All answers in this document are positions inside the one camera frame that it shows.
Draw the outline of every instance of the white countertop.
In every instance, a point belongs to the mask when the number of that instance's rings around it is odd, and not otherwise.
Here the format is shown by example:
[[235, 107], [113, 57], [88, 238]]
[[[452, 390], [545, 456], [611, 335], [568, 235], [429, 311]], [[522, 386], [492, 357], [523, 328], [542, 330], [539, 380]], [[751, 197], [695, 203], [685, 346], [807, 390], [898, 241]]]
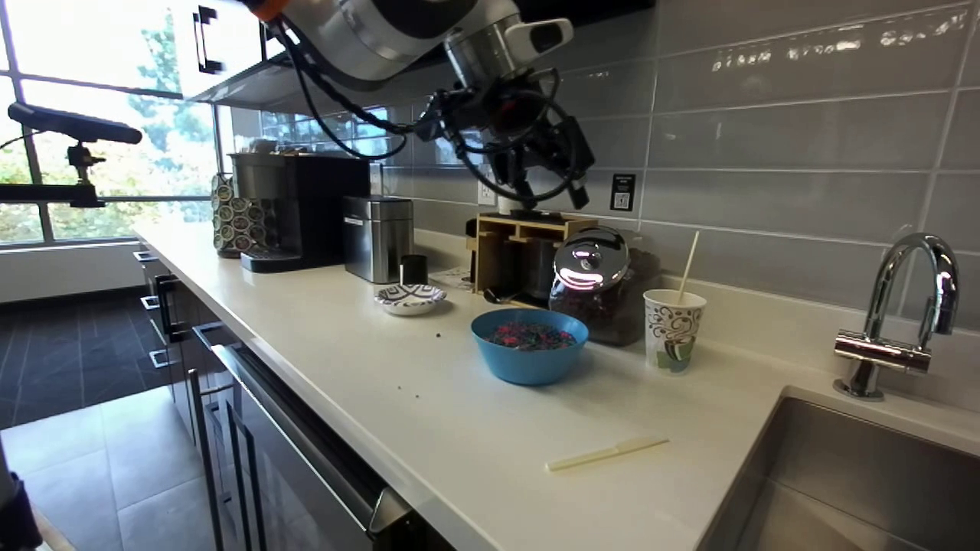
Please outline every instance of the white countertop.
[[[468, 334], [492, 310], [482, 295], [449, 288], [449, 310], [392, 318], [342, 267], [259, 276], [222, 259], [203, 226], [140, 235], [455, 549], [695, 549], [785, 391], [980, 453], [973, 414], [859, 404], [826, 369], [766, 367], [711, 338], [681, 377], [646, 369], [640, 344], [592, 344], [574, 380], [510, 386]], [[642, 435], [671, 440], [545, 470]]]

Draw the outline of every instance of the faucet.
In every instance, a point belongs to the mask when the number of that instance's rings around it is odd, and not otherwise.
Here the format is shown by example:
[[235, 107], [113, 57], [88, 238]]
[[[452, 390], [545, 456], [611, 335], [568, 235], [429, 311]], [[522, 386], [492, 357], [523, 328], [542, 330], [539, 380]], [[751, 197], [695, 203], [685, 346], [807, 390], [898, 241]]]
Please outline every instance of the faucet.
[[[928, 264], [933, 271], [933, 298], [924, 303], [924, 311], [919, 321], [919, 344], [903, 346], [903, 344], [883, 338], [883, 323], [885, 323], [893, 276], [912, 251], [928, 254]], [[910, 231], [898, 238], [883, 258], [883, 267], [870, 295], [864, 330], [860, 334], [840, 330], [840, 335], [833, 338], [837, 356], [859, 362], [848, 380], [837, 380], [837, 390], [854, 397], [883, 397], [877, 381], [879, 367], [924, 372], [932, 363], [928, 338], [933, 334], [952, 334], [956, 298], [959, 298], [959, 270], [956, 270], [952, 247], [943, 238], [928, 231]]]

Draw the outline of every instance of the paper cup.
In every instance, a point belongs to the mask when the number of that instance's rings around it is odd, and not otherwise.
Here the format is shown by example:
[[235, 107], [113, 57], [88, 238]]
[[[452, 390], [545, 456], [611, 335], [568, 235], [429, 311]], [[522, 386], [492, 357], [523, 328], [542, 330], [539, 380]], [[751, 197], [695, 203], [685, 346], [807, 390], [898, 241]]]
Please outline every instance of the paper cup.
[[662, 369], [685, 369], [695, 356], [699, 323], [708, 299], [674, 288], [642, 295], [646, 303], [646, 363]]

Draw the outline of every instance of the coffee maker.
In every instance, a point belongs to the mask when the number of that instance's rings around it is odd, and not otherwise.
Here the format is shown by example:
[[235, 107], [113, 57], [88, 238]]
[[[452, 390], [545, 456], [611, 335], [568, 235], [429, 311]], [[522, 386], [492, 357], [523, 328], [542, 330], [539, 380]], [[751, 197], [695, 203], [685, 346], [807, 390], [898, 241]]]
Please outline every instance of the coffee maker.
[[262, 251], [241, 251], [251, 271], [342, 264], [342, 206], [372, 197], [372, 169], [342, 152], [232, 152], [235, 197], [262, 211]]

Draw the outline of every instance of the black cable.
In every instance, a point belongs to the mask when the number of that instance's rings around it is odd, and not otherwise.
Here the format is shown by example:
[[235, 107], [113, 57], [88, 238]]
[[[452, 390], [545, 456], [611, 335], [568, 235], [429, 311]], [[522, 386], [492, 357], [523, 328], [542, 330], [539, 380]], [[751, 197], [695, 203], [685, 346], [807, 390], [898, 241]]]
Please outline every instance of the black cable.
[[353, 152], [353, 156], [359, 156], [359, 159], [364, 159], [364, 162], [377, 162], [377, 159], [392, 159], [392, 156], [397, 156], [397, 152], [408, 146], [408, 139], [404, 139], [404, 135], [401, 135], [401, 143], [395, 143], [392, 149], [377, 152], [377, 156], [367, 156], [367, 152], [348, 146], [348, 143], [321, 119], [321, 112], [318, 112], [318, 107], [316, 107], [311, 95], [308, 95], [308, 86], [305, 86], [305, 78], [303, 78], [303, 70], [297, 70], [297, 78], [300, 78], [300, 92], [303, 92], [303, 101], [305, 101], [305, 107], [308, 107], [311, 122], [316, 122], [341, 149], [346, 149], [346, 152]]
[[401, 135], [401, 143], [395, 143], [392, 149], [377, 152], [377, 156], [348, 146], [348, 143], [324, 122], [324, 117], [318, 112], [318, 107], [316, 107], [316, 101], [311, 101], [311, 92], [308, 92], [308, 81], [305, 81], [305, 70], [303, 70], [303, 67], [308, 67], [308, 63], [300, 63], [300, 55], [303, 55], [303, 51], [297, 51], [297, 46], [284, 46], [284, 51], [288, 51], [288, 57], [294, 61], [294, 70], [297, 70], [297, 78], [300, 78], [300, 92], [303, 92], [303, 101], [305, 101], [305, 110], [308, 110], [311, 122], [316, 122], [341, 149], [346, 149], [348, 156], [359, 156], [359, 159], [364, 159], [364, 162], [377, 162], [377, 159], [392, 159], [392, 156], [397, 156], [397, 152], [408, 146], [408, 139], [404, 139], [404, 135]]
[[25, 135], [15, 135], [15, 139], [4, 141], [0, 149], [11, 146], [11, 143], [17, 143], [17, 141], [25, 141]]
[[416, 125], [397, 125], [388, 119], [375, 117], [372, 110], [364, 110], [363, 104], [348, 101], [333, 81], [329, 81], [316, 63], [305, 61], [303, 50], [284, 32], [284, 24], [270, 24], [272, 35], [279, 35], [279, 42], [284, 46], [288, 57], [294, 61], [294, 67], [300, 72], [305, 72], [332, 101], [337, 101], [342, 110], [348, 110], [353, 117], [364, 119], [367, 125], [377, 125], [382, 132], [392, 135], [412, 135]]

